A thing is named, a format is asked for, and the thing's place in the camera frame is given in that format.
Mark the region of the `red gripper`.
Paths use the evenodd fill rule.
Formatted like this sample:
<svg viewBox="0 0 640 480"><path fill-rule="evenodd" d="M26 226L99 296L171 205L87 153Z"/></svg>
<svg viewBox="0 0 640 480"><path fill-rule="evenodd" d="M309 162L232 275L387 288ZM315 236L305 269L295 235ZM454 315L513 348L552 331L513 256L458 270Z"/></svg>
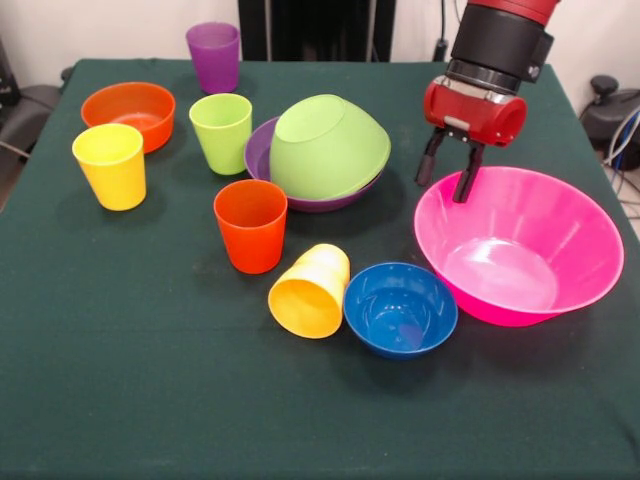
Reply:
<svg viewBox="0 0 640 480"><path fill-rule="evenodd" d="M521 132L527 115L524 99L511 94L473 86L445 75L427 87L423 110L426 120L436 126L424 149L415 182L428 186L432 181L436 153L446 129L461 132L471 140L468 165L460 173L453 195L455 203L465 203L482 166L485 145L506 147Z"/></svg>

